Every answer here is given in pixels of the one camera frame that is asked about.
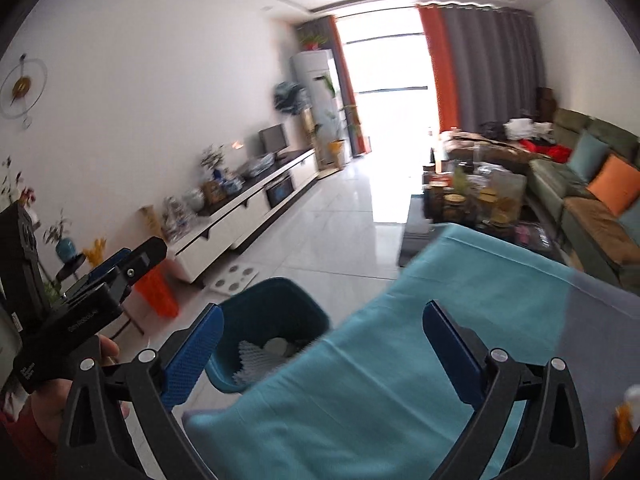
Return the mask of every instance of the teal cloth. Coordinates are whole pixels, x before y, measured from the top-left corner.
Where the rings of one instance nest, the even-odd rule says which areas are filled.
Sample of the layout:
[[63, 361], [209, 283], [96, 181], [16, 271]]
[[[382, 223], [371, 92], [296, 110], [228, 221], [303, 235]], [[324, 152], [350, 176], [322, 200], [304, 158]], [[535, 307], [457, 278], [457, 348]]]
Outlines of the teal cloth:
[[[224, 412], [184, 429], [221, 479], [424, 480], [472, 415], [421, 327], [439, 300], [489, 349], [544, 364], [564, 326], [571, 269], [451, 225], [396, 282]], [[485, 478], [497, 475], [517, 403]]]
[[609, 145], [586, 131], [582, 133], [567, 166], [584, 182], [591, 182], [609, 154]]
[[620, 222], [626, 234], [640, 246], [640, 198], [620, 215], [618, 222]]

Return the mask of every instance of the gray curtain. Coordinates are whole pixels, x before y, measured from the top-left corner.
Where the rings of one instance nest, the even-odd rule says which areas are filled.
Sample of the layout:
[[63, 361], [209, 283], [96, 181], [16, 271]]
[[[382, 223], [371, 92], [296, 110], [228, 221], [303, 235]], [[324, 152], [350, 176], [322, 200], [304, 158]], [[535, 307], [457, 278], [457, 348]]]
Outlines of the gray curtain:
[[[342, 45], [340, 44], [340, 38], [336, 36], [336, 30], [332, 25], [332, 20], [335, 18], [333, 16], [324, 16], [322, 18], [318, 18], [317, 20], [313, 20], [312, 22], [303, 23], [298, 27], [298, 37], [302, 38], [303, 36], [308, 36], [311, 34], [320, 34], [326, 38], [326, 43], [320, 45], [320, 48], [330, 49], [332, 54], [334, 54], [334, 62], [335, 62], [335, 71], [338, 73], [338, 83], [340, 84], [340, 94], [342, 97], [342, 104], [344, 106], [355, 105], [355, 100], [352, 98], [353, 94], [349, 92], [349, 88], [351, 88], [351, 81], [349, 78], [349, 72], [346, 65], [346, 60], [344, 59], [344, 54], [342, 53]], [[352, 115], [354, 111], [352, 108], [348, 108], [345, 110], [345, 114], [347, 116], [347, 123], [354, 124], [359, 123]], [[351, 145], [351, 153], [354, 155], [360, 153], [358, 148], [358, 143], [355, 137], [354, 132], [351, 128], [348, 128], [349, 133], [349, 143]]]
[[478, 132], [488, 121], [507, 122], [536, 111], [545, 86], [534, 18], [516, 9], [443, 6], [458, 87], [460, 128]]

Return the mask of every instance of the hand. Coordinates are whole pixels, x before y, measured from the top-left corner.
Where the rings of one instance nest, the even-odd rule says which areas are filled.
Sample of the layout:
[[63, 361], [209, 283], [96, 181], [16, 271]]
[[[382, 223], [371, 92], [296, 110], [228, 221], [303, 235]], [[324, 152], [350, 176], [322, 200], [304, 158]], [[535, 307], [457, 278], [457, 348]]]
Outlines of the hand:
[[[99, 335], [98, 338], [100, 338], [102, 366], [114, 364], [112, 358], [120, 353], [118, 345], [103, 335]], [[71, 384], [72, 381], [66, 379], [47, 381], [30, 395], [25, 405], [25, 408], [30, 407], [33, 412], [33, 418], [39, 430], [53, 444], [58, 444], [58, 434]], [[129, 407], [123, 404], [121, 408], [122, 415], [126, 418], [129, 415]]]

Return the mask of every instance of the sofa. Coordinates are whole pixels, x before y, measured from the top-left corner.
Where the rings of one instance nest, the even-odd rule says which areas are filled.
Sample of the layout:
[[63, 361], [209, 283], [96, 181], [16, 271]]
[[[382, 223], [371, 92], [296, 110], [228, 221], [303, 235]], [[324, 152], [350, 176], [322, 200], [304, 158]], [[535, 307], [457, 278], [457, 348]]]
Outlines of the sofa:
[[[639, 139], [597, 118], [560, 108], [554, 117], [556, 141], [574, 149], [581, 133], [604, 142], [610, 152], [640, 168]], [[568, 164], [543, 158], [529, 163], [527, 187], [559, 228], [567, 250], [575, 251], [584, 272], [640, 295], [640, 247], [609, 208]]]

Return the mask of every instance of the blue trash can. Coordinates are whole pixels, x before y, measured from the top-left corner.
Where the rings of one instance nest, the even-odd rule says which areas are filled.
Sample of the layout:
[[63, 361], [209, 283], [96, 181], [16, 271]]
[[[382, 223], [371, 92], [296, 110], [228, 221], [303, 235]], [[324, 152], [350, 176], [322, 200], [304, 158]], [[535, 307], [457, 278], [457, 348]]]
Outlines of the blue trash can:
[[331, 328], [327, 314], [299, 286], [286, 278], [270, 278], [220, 304], [225, 328], [205, 368], [209, 381], [225, 394], [244, 392], [233, 375], [240, 371], [238, 343], [263, 347], [269, 339], [312, 341]]

